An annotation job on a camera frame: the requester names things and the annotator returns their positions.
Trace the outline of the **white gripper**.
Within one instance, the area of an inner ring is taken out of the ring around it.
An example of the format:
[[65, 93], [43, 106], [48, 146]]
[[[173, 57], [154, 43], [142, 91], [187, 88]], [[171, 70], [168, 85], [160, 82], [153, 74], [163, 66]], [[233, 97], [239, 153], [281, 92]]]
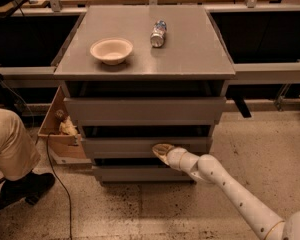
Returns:
[[163, 143], [154, 145], [152, 151], [157, 158], [172, 169], [184, 172], [189, 170], [189, 152], [186, 149]]

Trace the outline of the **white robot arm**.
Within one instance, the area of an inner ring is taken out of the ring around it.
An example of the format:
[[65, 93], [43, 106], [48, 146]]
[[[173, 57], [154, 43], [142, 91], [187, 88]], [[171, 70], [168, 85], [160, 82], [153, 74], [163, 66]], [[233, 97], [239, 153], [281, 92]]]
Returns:
[[283, 219], [238, 183], [214, 156], [198, 156], [171, 144], [156, 144], [152, 152], [194, 181], [218, 186], [260, 240], [300, 240], [300, 211]]

